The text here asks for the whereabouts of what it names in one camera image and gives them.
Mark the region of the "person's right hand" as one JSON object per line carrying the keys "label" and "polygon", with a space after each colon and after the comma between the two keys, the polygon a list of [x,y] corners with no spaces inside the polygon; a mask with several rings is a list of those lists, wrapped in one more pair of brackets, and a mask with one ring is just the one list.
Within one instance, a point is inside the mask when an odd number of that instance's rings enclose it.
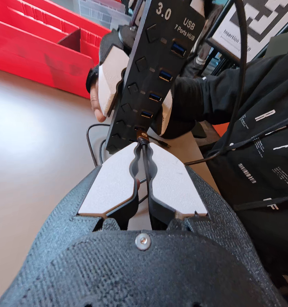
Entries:
{"label": "person's right hand", "polygon": [[99,81],[97,78],[95,82],[92,83],[90,88],[90,102],[97,121],[99,123],[103,123],[106,120],[106,117],[101,111],[99,96],[98,96],[98,89],[99,89],[98,86],[99,86]]}

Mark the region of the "red divided bin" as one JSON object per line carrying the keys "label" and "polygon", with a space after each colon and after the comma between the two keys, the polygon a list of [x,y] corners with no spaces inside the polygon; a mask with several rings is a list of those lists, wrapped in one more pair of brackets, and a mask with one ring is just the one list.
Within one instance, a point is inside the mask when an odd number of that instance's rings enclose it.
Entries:
{"label": "red divided bin", "polygon": [[109,29],[44,0],[0,0],[0,70],[89,98]]}

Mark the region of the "person's black hoodie torso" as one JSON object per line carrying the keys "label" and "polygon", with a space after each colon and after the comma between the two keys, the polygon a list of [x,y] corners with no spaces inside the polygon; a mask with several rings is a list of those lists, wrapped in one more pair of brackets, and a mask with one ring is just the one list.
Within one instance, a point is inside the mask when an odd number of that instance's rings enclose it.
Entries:
{"label": "person's black hoodie torso", "polygon": [[215,183],[278,288],[288,288],[288,53],[249,63]]}

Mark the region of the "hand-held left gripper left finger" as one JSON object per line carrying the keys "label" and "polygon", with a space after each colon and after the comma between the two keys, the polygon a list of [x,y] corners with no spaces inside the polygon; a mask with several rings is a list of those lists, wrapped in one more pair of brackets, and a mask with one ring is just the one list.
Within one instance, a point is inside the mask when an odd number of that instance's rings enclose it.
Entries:
{"label": "hand-held left gripper left finger", "polygon": [[110,156],[92,183],[78,215],[106,218],[107,214],[131,200],[137,192],[131,164],[136,158],[137,142]]}

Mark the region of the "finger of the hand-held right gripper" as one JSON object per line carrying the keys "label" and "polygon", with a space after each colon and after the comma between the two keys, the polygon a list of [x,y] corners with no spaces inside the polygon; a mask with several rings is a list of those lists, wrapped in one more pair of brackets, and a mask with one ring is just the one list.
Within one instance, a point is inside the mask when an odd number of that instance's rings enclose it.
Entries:
{"label": "finger of the hand-held right gripper", "polygon": [[99,67],[99,103],[105,117],[109,117],[119,95],[119,86],[127,68],[129,57],[116,46],[112,46],[105,61]]}
{"label": "finger of the hand-held right gripper", "polygon": [[167,129],[170,115],[172,112],[172,105],[173,105],[172,91],[169,91],[156,117],[156,133],[159,136],[162,136]]}

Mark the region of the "clear plastic box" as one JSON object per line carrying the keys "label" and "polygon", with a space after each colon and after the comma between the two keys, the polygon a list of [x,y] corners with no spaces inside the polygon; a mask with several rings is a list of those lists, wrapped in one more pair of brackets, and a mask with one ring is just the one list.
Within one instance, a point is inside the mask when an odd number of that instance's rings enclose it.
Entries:
{"label": "clear plastic box", "polygon": [[77,13],[109,30],[128,25],[131,16],[125,13],[125,5],[113,0],[52,0],[52,2]]}

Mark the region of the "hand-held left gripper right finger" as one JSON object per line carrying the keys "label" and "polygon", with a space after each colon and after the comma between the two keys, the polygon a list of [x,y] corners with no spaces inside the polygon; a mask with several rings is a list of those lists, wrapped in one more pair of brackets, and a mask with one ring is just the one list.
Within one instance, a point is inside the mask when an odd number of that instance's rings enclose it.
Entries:
{"label": "hand-held left gripper right finger", "polygon": [[173,154],[150,143],[149,212],[158,220],[206,216],[207,209],[184,164]]}

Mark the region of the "black usb hub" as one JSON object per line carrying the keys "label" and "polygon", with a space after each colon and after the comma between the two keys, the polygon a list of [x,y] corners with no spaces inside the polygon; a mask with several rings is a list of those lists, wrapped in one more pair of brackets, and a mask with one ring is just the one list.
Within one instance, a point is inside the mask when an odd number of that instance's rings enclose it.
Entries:
{"label": "black usb hub", "polygon": [[105,148],[114,154],[156,130],[156,117],[205,25],[204,1],[146,1]]}

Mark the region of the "orange sheet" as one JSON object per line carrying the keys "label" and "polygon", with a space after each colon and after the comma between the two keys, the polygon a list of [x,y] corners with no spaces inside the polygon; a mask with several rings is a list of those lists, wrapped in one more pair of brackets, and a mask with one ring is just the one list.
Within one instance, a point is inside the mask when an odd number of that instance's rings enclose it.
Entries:
{"label": "orange sheet", "polygon": [[229,126],[229,122],[224,123],[224,124],[212,125],[212,127],[215,129],[215,131],[220,137],[222,137],[225,134],[228,126]]}

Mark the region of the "printed tag sign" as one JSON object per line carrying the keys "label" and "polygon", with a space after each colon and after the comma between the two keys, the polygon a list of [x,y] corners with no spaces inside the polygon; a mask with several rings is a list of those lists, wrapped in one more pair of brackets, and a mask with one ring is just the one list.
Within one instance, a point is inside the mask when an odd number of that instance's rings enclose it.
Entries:
{"label": "printed tag sign", "polygon": [[[270,38],[288,26],[288,0],[242,1],[247,24],[247,62],[268,45]],[[206,41],[222,55],[239,64],[241,38],[234,1],[227,1]]]}

